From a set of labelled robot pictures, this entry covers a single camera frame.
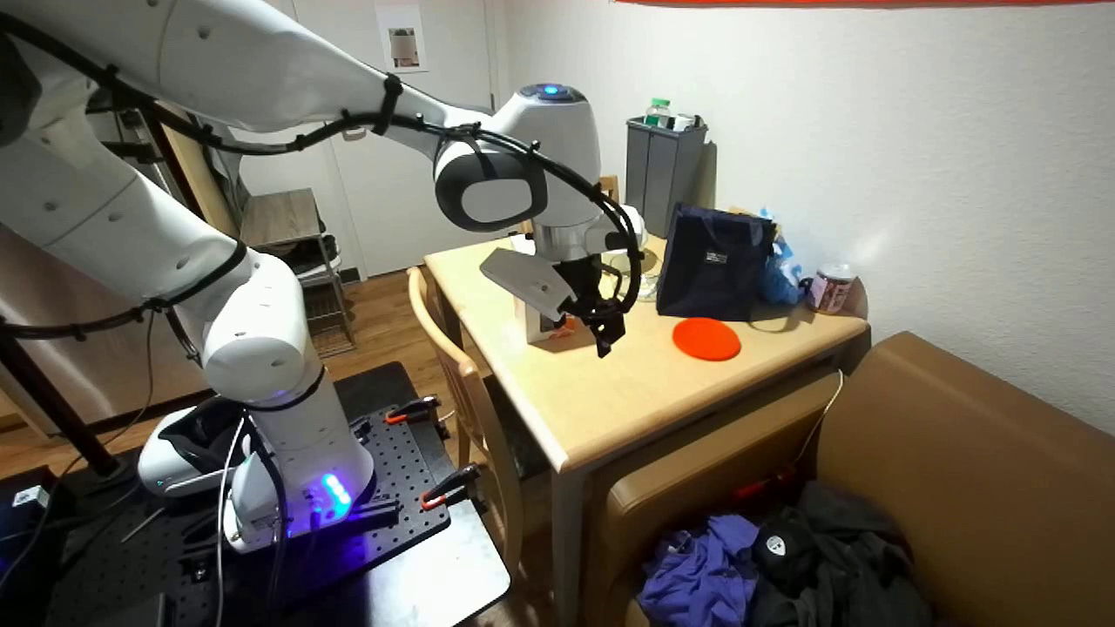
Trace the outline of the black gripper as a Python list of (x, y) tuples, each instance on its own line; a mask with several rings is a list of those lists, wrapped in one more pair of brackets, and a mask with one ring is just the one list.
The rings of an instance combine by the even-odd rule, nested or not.
[(596, 356), (609, 356), (615, 341), (628, 335), (628, 310), (609, 305), (609, 299), (600, 292), (602, 264), (596, 259), (563, 260), (557, 274), (573, 288), (567, 310), (588, 319)]

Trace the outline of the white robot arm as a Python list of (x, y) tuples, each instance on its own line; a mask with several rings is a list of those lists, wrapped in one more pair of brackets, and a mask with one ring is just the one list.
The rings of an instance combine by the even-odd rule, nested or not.
[(596, 288), (632, 218), (596, 185), (588, 100), (530, 82), (500, 110), (446, 104), (313, 36), (270, 0), (0, 0), (4, 227), (141, 305), (169, 305), (208, 388), (254, 422), (220, 533), (261, 550), (353, 516), (378, 463), (313, 352), (292, 269), (261, 255), (114, 156), (87, 119), (98, 91), (208, 143), (241, 125), (248, 156), (292, 152), (350, 130), (434, 161), (436, 203), (460, 228), (537, 228), (530, 255), (486, 274), (537, 312), (576, 318), (600, 349), (632, 296)]

